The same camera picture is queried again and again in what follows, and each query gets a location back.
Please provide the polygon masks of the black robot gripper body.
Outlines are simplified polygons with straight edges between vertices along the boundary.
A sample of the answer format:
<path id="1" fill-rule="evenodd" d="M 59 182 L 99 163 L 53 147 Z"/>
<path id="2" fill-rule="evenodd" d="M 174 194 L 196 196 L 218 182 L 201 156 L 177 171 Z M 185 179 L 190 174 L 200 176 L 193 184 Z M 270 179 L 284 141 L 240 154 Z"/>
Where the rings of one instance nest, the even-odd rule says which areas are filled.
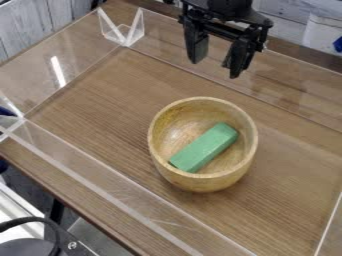
<path id="1" fill-rule="evenodd" d="M 180 22 L 196 24 L 198 34 L 213 34 L 225 39 L 245 38 L 262 52 L 273 21 L 253 8 L 253 0 L 181 0 L 184 11 Z"/>

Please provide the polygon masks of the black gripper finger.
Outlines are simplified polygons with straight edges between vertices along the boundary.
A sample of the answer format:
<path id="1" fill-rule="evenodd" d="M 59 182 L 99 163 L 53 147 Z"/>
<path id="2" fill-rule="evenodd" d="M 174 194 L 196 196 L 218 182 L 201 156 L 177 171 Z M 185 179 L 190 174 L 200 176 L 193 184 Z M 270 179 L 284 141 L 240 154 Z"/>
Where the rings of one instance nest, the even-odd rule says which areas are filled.
<path id="1" fill-rule="evenodd" d="M 185 41 L 188 56 L 193 64 L 198 64 L 208 56 L 209 52 L 209 34 L 201 22 L 189 16 L 184 19 Z"/>
<path id="2" fill-rule="evenodd" d="M 256 51 L 258 50 L 260 29 L 248 27 L 244 31 L 232 29 L 225 38 L 232 42 L 229 53 L 222 66 L 230 70 L 230 78 L 236 79 L 249 68 Z"/>

